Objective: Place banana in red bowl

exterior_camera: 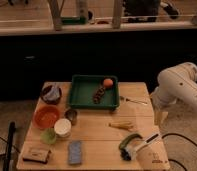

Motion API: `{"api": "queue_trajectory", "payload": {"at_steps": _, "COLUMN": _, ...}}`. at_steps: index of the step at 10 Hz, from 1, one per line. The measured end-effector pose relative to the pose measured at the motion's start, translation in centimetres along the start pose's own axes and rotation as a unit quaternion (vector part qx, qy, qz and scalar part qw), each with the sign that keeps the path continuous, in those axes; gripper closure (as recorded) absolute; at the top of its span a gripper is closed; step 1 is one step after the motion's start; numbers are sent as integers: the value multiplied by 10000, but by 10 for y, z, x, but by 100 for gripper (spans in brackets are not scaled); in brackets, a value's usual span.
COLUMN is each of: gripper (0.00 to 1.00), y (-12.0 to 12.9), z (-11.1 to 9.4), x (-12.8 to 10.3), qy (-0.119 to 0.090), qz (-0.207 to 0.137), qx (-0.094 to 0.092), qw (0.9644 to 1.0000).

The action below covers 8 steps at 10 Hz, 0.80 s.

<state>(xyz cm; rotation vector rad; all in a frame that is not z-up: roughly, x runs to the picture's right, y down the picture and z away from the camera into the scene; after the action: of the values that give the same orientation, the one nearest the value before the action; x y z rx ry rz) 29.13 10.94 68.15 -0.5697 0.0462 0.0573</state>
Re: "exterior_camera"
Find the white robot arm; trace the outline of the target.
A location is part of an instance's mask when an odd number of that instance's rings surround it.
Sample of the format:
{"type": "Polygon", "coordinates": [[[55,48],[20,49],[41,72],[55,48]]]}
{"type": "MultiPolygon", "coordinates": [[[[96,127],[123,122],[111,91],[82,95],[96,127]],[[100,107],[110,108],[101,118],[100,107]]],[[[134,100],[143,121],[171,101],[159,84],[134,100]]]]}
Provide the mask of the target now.
{"type": "Polygon", "coordinates": [[[157,76],[158,86],[151,93],[154,124],[167,117],[166,107],[182,100],[197,111],[197,65],[184,62],[162,70],[157,76]]]}

